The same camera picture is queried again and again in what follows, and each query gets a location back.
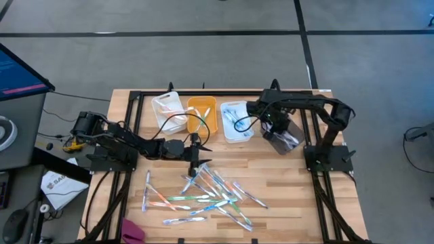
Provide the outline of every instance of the white paper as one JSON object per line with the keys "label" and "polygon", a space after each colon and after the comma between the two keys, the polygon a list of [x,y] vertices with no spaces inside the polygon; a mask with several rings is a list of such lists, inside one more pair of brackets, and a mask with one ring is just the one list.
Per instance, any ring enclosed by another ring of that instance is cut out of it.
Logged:
{"label": "white paper", "polygon": [[[75,158],[68,159],[69,163],[77,165]],[[45,193],[47,199],[50,201],[54,209],[62,209],[66,204],[72,201],[80,192],[89,187],[88,184],[72,180],[61,174],[54,173],[52,171],[47,172],[42,177],[41,190]],[[49,195],[50,193],[65,194],[71,191],[67,195]]]}

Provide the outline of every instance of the orange plastic container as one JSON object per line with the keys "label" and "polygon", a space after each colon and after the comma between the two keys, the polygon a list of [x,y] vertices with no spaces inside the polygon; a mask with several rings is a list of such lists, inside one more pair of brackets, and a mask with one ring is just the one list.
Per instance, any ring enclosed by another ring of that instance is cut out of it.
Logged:
{"label": "orange plastic container", "polygon": [[[210,129],[210,135],[215,134],[218,127],[217,127],[217,110],[216,110],[216,99],[211,96],[197,96],[192,97],[187,101],[188,107],[195,107],[199,113],[201,114],[201,118],[205,116],[206,110],[208,108],[211,108],[210,112],[208,113],[208,116],[203,119],[206,124],[208,125]],[[189,111],[191,114],[196,115],[196,112],[194,110]],[[197,132],[199,136],[204,137],[208,135],[208,130],[206,129],[205,125],[202,125],[201,121],[193,116],[189,116],[189,120],[187,122],[187,129],[189,133]]]}

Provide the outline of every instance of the roll of tape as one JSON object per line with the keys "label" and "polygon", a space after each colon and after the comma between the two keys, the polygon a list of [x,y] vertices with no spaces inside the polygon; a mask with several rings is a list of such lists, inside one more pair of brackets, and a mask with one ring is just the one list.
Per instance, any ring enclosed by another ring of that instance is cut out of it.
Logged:
{"label": "roll of tape", "polygon": [[39,211],[43,214],[47,213],[50,210],[50,206],[48,204],[43,204]]}

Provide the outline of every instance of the computer mouse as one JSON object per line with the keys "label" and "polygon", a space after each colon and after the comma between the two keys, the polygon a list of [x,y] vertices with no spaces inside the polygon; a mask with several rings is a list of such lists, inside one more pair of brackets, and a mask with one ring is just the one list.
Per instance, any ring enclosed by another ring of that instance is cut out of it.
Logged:
{"label": "computer mouse", "polygon": [[9,216],[3,227],[3,240],[6,244],[13,244],[20,240],[27,217],[28,212],[25,209],[16,210]]}

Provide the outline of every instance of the clear plastic container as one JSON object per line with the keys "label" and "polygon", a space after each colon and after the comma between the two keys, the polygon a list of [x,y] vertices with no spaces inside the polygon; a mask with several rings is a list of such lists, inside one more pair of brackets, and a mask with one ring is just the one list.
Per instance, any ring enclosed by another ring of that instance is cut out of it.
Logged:
{"label": "clear plastic container", "polygon": [[[179,99],[178,92],[171,91],[169,93],[154,97],[151,101],[154,109],[155,116],[157,118],[158,126],[164,124],[164,122],[173,114],[185,113],[182,107],[181,100]],[[173,113],[164,113],[168,109],[174,111]],[[180,115],[171,118],[162,129],[162,132],[166,135],[172,135],[173,133],[182,131],[187,127],[187,116]]]}
{"label": "clear plastic container", "polygon": [[[246,101],[225,102],[220,105],[223,119],[224,137],[228,143],[247,142],[254,135],[252,128],[246,132],[238,132],[234,128],[234,122],[248,116]],[[250,118],[243,119],[237,123],[238,130],[245,130],[250,126]]]}
{"label": "clear plastic container", "polygon": [[[206,110],[210,108],[208,116],[204,119],[210,129],[210,135],[215,134],[218,129],[216,103],[217,101],[215,97],[211,96],[192,97],[187,101],[187,106],[196,108],[202,119],[206,114]],[[189,113],[197,115],[194,110],[189,111]],[[187,125],[189,133],[197,132],[201,137],[207,136],[208,130],[206,129],[206,126],[200,125],[201,121],[198,118],[189,116],[189,122]]]}

